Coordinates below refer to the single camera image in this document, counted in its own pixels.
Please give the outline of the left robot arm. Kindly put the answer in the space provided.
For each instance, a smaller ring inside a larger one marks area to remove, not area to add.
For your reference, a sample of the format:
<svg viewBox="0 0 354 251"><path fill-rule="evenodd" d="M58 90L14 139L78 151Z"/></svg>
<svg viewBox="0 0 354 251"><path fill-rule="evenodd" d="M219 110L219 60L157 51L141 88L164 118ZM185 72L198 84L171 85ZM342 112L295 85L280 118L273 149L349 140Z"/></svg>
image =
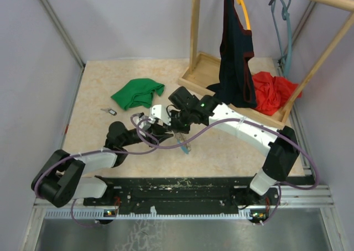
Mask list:
<svg viewBox="0 0 354 251"><path fill-rule="evenodd" d="M122 122L113 122L100 150L83 154L69 154L59 149L53 152L31 183L36 197L60 208L71 200L96 198L109 205L115 191L102 177L83 177L85 174L105 168L120 166L128 155L145 155L152 151L128 152L124 147L141 143L136 129L127 129Z"/></svg>

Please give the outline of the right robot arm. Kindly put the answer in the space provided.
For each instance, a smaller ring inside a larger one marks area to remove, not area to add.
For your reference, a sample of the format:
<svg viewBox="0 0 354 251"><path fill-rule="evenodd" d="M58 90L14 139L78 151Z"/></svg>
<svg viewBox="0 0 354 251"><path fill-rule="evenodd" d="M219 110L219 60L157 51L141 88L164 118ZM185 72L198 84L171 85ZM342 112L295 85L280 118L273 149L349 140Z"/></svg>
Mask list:
<svg viewBox="0 0 354 251"><path fill-rule="evenodd" d="M255 174L247 190L248 200L257 205L267 197L267 191L287 179L299 156L297 140L292 128L275 129L262 125L229 108L214 96L197 98L185 87L176 89L168 98L171 127L188 133L191 125L203 124L216 128L252 145L265 156L262 168Z"/></svg>

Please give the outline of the green cloth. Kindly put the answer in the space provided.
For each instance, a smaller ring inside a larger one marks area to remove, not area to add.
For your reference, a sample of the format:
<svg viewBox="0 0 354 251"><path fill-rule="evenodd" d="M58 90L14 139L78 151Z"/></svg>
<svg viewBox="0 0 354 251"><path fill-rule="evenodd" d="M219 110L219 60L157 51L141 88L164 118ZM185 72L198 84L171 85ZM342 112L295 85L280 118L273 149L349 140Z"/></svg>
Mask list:
<svg viewBox="0 0 354 251"><path fill-rule="evenodd" d="M133 79L111 96L125 111L136 107L151 108L154 96L164 93L165 85L152 79Z"/></svg>

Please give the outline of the dark navy garment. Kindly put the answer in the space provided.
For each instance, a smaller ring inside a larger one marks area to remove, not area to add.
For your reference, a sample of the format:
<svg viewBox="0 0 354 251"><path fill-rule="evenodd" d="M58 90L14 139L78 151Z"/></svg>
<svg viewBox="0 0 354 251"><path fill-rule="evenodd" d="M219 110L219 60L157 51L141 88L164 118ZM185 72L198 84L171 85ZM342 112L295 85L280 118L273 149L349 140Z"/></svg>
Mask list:
<svg viewBox="0 0 354 251"><path fill-rule="evenodd" d="M225 104L256 108L256 94L248 66L254 57L252 31L243 27L235 10L235 0L223 0L223 33L220 44L219 83L208 90Z"/></svg>

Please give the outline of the red cloth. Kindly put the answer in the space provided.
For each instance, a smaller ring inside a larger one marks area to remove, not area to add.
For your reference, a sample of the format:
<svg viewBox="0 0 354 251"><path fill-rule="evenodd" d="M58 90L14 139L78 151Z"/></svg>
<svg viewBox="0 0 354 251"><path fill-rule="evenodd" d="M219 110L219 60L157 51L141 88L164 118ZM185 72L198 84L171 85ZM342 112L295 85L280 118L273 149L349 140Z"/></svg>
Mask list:
<svg viewBox="0 0 354 251"><path fill-rule="evenodd" d="M256 102L256 111L272 116L282 108L297 88L284 77L272 76L270 72L261 71L252 75Z"/></svg>

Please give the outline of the yellow hanger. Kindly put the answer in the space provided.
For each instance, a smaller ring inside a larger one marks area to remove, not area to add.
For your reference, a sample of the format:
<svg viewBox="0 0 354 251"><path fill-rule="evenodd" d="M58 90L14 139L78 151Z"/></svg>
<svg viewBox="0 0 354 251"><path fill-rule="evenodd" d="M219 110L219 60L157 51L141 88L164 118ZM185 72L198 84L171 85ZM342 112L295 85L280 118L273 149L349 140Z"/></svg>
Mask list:
<svg viewBox="0 0 354 251"><path fill-rule="evenodd" d="M247 7L246 7L246 5L244 3L244 0L236 0L236 3L239 6L241 6L241 8L242 8L242 12L243 12L243 15L244 15L244 19L245 19L247 30L252 30L251 22L250 22L249 15L248 15L248 10L247 10Z"/></svg>

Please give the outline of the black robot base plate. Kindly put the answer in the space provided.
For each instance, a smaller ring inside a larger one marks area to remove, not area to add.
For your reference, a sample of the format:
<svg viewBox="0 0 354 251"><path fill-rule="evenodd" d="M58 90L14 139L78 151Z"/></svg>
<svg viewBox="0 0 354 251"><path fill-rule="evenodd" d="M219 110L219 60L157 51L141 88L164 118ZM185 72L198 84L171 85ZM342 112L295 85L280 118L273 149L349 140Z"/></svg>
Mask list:
<svg viewBox="0 0 354 251"><path fill-rule="evenodd" d="M86 198L84 206L112 206L128 195L133 200L179 200L192 198L219 199L229 201L235 197L236 206L260 203L260 196L249 189L249 177L162 177L162 178L106 178L107 193L102 198Z"/></svg>

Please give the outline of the aluminium rail frame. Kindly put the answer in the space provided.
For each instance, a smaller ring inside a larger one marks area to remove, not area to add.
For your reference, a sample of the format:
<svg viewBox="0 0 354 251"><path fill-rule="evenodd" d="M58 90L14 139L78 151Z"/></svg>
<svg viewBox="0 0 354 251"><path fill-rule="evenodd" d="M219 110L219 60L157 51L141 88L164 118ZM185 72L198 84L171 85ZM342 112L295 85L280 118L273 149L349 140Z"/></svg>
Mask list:
<svg viewBox="0 0 354 251"><path fill-rule="evenodd" d="M219 199L192 198L191 200L133 200L128 195L126 201L118 198L112 206L75 205L63 208L44 208L46 219L72 219L85 225L85 220L108 223L113 220L249 220L263 224L281 208L326 208L334 202L329 189L320 186L315 190L296 190L288 186L272 187L260 203L236 206L235 197L229 201Z"/></svg>

